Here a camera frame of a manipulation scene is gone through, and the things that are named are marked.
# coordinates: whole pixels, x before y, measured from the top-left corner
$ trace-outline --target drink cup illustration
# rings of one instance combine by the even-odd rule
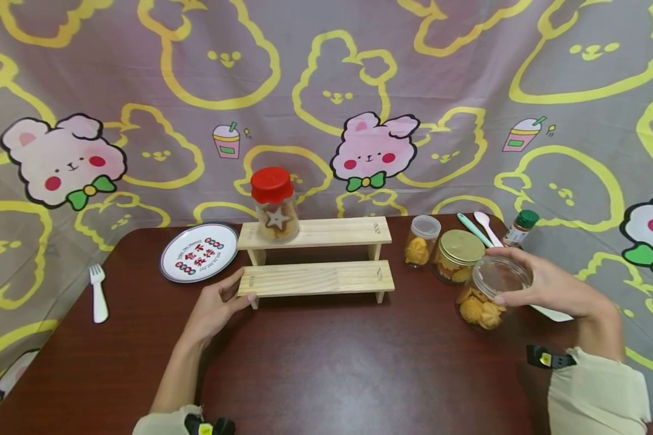
[[[221,159],[239,159],[239,130],[238,124],[218,125],[213,130],[213,141],[218,148]]]
[[[505,139],[505,145],[502,147],[504,152],[520,152],[523,151],[532,142],[532,139],[537,137],[542,131],[542,121],[546,120],[546,116],[539,119],[528,118],[515,124]]]

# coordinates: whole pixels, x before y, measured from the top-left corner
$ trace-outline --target dark red table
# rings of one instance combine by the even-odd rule
[[[462,228],[437,217],[443,230]],[[457,288],[404,265],[411,220],[388,219],[394,242],[381,258],[396,291],[382,305],[372,294],[264,298],[234,317],[200,370],[207,417],[251,435],[548,434],[550,372],[528,366],[524,347],[570,347],[575,325],[522,308],[497,330],[469,328]],[[183,230],[137,230],[117,244],[103,264],[110,318],[93,324],[86,289],[0,407],[0,434],[131,433],[209,283],[158,271]],[[277,250],[267,264],[335,260],[367,260],[367,247]],[[248,264],[242,252],[218,279]]]

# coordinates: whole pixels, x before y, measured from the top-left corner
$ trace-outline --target sleeve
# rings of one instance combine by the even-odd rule
[[[195,405],[186,405],[172,413],[152,413],[140,418],[133,429],[133,435],[189,435],[184,421],[186,416],[201,417],[203,411]]]
[[[569,349],[577,364],[555,370],[548,389],[552,435],[642,435],[651,421],[646,379],[618,361]]]

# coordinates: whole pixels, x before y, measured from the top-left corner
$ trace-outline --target green bow tie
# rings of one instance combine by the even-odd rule
[[[113,184],[108,176],[99,175],[99,177],[94,178],[92,184],[70,192],[65,199],[73,206],[73,210],[80,211],[87,205],[89,197],[96,195],[97,192],[116,192],[116,184]]]
[[[372,177],[350,177],[348,179],[348,185],[346,185],[346,191],[355,192],[361,187],[372,187],[373,189],[379,189],[380,187],[385,186],[385,178],[386,173],[383,170],[376,173],[375,175],[372,175]]]
[[[653,271],[653,247],[637,242],[633,248],[625,249],[622,256],[633,265],[649,267]]]

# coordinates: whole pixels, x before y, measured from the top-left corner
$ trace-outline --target wooden shelf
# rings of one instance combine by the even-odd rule
[[[263,297],[374,292],[377,303],[382,303],[385,292],[392,291],[389,262],[381,260],[247,266],[238,294],[255,293],[252,307],[257,309]]]
[[[238,249],[247,250],[252,265],[266,264],[267,249],[345,247],[368,245],[369,259],[380,260],[383,243],[392,243],[387,219],[382,216],[309,219],[300,221],[300,232],[286,243],[271,243],[258,233],[259,223],[248,222],[241,226]]]

